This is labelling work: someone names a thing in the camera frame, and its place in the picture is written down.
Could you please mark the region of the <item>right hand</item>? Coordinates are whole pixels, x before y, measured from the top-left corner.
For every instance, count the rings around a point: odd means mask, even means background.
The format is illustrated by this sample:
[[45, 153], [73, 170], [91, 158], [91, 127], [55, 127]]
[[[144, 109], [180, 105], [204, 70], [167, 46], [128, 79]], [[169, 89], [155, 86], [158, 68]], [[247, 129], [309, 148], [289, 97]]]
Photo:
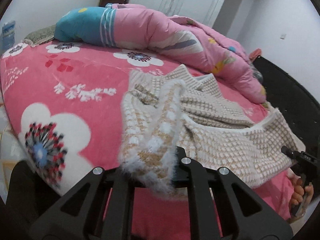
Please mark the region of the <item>right hand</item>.
[[[293, 194], [291, 196], [291, 199], [289, 201], [289, 211], [290, 211], [290, 219], [289, 222], [293, 223], [297, 220], [299, 220], [303, 215], [305, 214], [308, 205], [310, 204], [314, 189], [312, 183], [310, 183], [308, 186], [302, 186], [302, 179], [295, 175], [294, 173], [291, 173], [288, 175], [289, 180], [292, 183], [293, 186]], [[292, 209], [300, 204], [300, 207], [302, 208], [300, 210], [300, 213], [298, 215], [292, 214]]]

